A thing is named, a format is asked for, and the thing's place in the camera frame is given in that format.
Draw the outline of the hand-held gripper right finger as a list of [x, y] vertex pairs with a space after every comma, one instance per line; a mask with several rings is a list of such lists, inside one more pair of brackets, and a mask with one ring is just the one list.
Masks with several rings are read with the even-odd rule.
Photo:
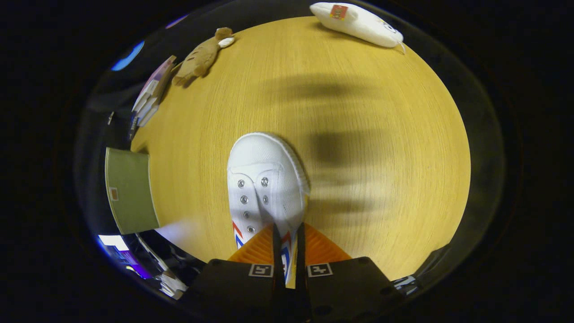
[[373, 323], [404, 303], [373, 260], [348, 256], [307, 223], [296, 245], [296, 313], [303, 322]]

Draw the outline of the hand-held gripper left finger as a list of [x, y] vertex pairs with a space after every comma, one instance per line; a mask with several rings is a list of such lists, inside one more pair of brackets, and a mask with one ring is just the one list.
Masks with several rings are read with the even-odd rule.
[[188, 308], [203, 323], [272, 323], [286, 284], [276, 225], [267, 225], [227, 260], [213, 259], [188, 289]]

